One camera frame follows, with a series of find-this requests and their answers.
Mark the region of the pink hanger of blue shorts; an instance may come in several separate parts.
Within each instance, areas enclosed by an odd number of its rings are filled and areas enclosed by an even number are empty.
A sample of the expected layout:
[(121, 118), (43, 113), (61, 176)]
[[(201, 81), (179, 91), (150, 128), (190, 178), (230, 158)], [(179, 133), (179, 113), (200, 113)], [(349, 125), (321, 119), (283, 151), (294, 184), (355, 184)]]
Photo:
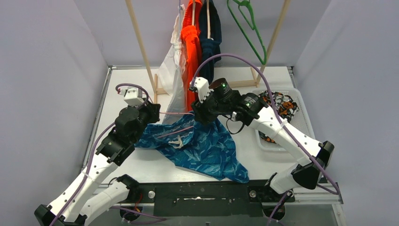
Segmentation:
[[(194, 115), (194, 114), (191, 113), (191, 112), (188, 112), (188, 113), (160, 112), (160, 114)], [(167, 137), (167, 136), (169, 136), (169, 135), (173, 135), (173, 134), (176, 134), (176, 133), (179, 133), (179, 132), (188, 130), (188, 129), (190, 129), (190, 128), (193, 128), (193, 126), (189, 126), (189, 127), (184, 128), (184, 129), (181, 129), (181, 130), (177, 130), (177, 131), (174, 131), (174, 132), (171, 132), (171, 133), (168, 133), (168, 134), (164, 134), (164, 135), (159, 136), (159, 137), (157, 137), (157, 138)]]

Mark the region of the blue patterned shorts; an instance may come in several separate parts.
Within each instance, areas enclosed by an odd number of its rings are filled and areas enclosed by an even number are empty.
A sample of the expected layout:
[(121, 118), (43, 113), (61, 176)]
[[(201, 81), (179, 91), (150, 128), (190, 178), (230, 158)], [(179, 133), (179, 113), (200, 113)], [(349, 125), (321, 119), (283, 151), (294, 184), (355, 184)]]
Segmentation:
[[(193, 128), (157, 138), (189, 126)], [(172, 124), (149, 124), (135, 147), (156, 149), (175, 166), (218, 180), (249, 182), (248, 170), (237, 159), (236, 143), (219, 120), (202, 125), (193, 115), (183, 115)]]

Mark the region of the camouflage orange grey shorts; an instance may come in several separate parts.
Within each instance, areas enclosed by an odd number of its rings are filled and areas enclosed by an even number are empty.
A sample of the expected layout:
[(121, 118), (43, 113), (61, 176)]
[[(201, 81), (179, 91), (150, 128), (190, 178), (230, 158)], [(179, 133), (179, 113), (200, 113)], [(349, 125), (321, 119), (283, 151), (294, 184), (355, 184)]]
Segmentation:
[[(271, 106), (271, 100), (267, 90), (259, 94), (259, 97), (261, 97), (268, 105)], [(277, 109), (278, 115), (290, 123), (294, 115), (299, 110), (297, 102), (295, 102), (291, 96), (285, 95), (281, 92), (272, 92), (272, 97), (275, 102), (275, 108)], [(259, 136), (268, 143), (276, 144), (273, 139), (266, 136), (264, 133), (259, 132)]]

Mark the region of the green hanger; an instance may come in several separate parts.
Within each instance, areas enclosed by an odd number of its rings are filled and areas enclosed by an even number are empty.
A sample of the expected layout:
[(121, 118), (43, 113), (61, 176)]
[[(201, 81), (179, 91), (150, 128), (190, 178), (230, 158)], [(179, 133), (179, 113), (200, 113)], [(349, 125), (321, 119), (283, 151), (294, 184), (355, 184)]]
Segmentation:
[(259, 60), (265, 65), (266, 47), (255, 21), (254, 8), (249, 0), (227, 0), (227, 7), (234, 22)]

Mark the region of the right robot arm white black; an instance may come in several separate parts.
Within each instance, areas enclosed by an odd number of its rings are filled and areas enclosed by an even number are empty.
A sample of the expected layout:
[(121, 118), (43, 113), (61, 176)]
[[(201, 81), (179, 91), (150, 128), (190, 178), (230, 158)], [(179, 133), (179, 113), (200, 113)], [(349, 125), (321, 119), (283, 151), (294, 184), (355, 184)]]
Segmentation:
[(331, 142), (320, 142), (302, 133), (277, 115), (263, 98), (232, 90), (224, 78), (209, 84), (207, 79), (197, 77), (190, 90), (198, 94), (198, 99), (192, 103), (195, 121), (206, 125), (220, 115), (228, 115), (232, 121), (240, 121), (262, 132), (295, 159), (296, 164), (269, 179), (264, 191), (267, 199), (276, 201), (284, 192), (296, 187), (313, 190), (319, 186), (335, 148)]

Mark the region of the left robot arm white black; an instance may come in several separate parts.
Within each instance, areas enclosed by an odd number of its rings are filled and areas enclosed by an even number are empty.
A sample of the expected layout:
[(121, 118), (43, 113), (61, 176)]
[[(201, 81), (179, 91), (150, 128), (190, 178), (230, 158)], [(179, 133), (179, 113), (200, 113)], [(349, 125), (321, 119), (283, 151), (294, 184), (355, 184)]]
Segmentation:
[(40, 205), (34, 215), (41, 226), (87, 226), (114, 204), (139, 196), (139, 183), (129, 175), (95, 195), (101, 183), (135, 149), (148, 124), (160, 120), (160, 104), (127, 106), (96, 139), (86, 167), (56, 199)]

